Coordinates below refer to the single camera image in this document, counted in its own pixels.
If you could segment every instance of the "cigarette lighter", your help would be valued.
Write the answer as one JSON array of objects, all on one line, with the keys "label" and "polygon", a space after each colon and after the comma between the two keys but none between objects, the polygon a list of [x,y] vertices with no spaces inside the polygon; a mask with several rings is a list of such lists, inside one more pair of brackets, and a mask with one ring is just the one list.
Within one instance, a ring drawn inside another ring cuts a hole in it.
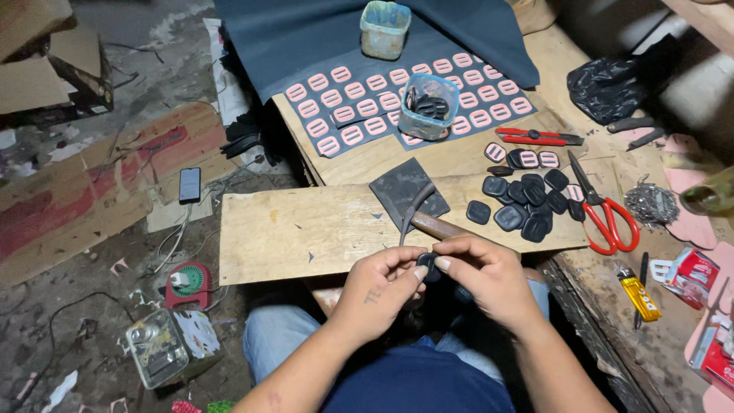
[{"label": "cigarette lighter", "polygon": [[648,322],[662,317],[662,314],[658,311],[658,307],[653,303],[652,298],[647,294],[642,283],[630,268],[621,269],[617,274],[617,278],[622,283],[622,287],[625,288],[627,295],[630,296],[632,304],[642,314],[642,320]]}]

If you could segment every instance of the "clear plastic box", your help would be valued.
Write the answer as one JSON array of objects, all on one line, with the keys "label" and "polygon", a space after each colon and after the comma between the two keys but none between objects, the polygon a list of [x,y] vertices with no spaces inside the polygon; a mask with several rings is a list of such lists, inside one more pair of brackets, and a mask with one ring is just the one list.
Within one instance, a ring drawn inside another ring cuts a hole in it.
[{"label": "clear plastic box", "polygon": [[379,59],[397,59],[403,52],[408,26],[410,26],[408,7],[389,1],[370,1],[360,19],[362,52]]},{"label": "clear plastic box", "polygon": [[[442,98],[446,101],[448,104],[448,113],[444,115],[442,121],[427,118],[408,110],[405,106],[405,94],[413,86],[415,86],[415,91],[419,98],[427,93],[428,96]],[[454,122],[454,117],[458,109],[459,88],[452,81],[431,74],[415,73],[408,79],[408,83],[405,85],[405,91],[401,97],[398,128],[405,134],[419,137],[423,140],[438,140],[444,129],[450,127]]]}]

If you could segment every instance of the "forearm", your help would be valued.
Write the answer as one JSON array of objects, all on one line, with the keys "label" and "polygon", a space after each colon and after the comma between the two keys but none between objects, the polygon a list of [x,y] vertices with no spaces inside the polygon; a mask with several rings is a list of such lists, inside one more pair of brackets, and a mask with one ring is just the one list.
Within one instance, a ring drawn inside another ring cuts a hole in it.
[{"label": "forearm", "polygon": [[275,371],[250,390],[232,410],[244,412],[316,412],[346,360],[358,346],[324,325]]},{"label": "forearm", "polygon": [[615,412],[548,321],[517,336],[520,370],[538,412]]}]

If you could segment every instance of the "jeans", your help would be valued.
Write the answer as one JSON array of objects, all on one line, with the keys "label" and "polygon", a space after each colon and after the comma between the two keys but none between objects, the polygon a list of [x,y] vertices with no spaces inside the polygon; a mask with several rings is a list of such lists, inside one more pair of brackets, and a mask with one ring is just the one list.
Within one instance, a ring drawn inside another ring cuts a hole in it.
[{"label": "jeans", "polygon": [[[528,280],[528,283],[538,307],[548,319],[548,286],[534,280]],[[244,327],[242,348],[250,363],[255,385],[261,383],[319,327],[321,324],[298,306],[262,306],[254,309]],[[428,345],[437,351],[454,353],[463,362],[503,382],[499,369],[491,359],[467,348],[451,332],[446,333],[436,345],[428,337],[421,338],[415,345]]]}]

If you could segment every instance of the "red scissors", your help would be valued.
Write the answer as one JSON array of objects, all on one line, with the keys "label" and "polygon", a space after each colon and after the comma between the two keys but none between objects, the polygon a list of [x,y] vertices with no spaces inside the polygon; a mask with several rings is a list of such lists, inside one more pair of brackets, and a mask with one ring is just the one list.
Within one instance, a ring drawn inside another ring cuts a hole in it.
[{"label": "red scissors", "polygon": [[[594,241],[589,238],[589,246],[591,249],[602,255],[613,255],[617,250],[630,252],[635,249],[637,244],[640,242],[640,230],[637,228],[635,219],[632,218],[632,215],[630,215],[630,213],[627,212],[626,209],[622,208],[618,203],[612,201],[610,198],[602,198],[599,196],[594,187],[589,183],[589,179],[586,177],[584,170],[581,169],[581,165],[578,164],[578,160],[573,156],[571,151],[568,151],[568,158],[571,161],[571,168],[573,169],[574,175],[576,175],[576,180],[578,180],[578,184],[581,186],[581,190],[583,190],[584,196],[586,197],[586,201],[584,202],[584,211],[586,211],[586,214],[592,219],[592,221],[594,221],[594,224],[596,224],[597,228],[599,228],[599,231],[601,231],[604,236],[604,239],[609,244],[609,249],[604,249],[599,245],[594,244]],[[604,223],[601,222],[599,216],[594,212],[594,209],[592,208],[594,205],[601,205],[602,208],[604,208],[604,215],[606,216],[606,223],[609,228],[604,226]],[[632,242],[630,245],[623,244],[619,238],[619,232],[617,232],[617,224],[614,222],[614,215],[611,212],[612,210],[617,211],[617,213],[620,214],[630,226],[630,232],[632,232]]]}]

